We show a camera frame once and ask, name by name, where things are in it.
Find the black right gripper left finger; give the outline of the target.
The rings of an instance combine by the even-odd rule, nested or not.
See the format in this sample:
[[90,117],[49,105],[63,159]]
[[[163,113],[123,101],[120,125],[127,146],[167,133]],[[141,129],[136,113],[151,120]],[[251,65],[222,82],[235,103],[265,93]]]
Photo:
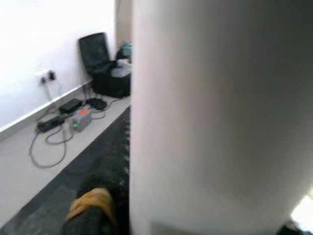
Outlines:
[[117,120],[106,152],[84,177],[62,226],[64,235],[129,235],[131,111]]

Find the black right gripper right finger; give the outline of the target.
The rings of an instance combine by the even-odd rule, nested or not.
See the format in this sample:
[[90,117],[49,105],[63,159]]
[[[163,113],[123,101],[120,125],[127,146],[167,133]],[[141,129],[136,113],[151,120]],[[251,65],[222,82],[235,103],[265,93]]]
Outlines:
[[284,223],[277,231],[278,235],[307,235],[308,231],[304,231],[293,220],[289,220]]

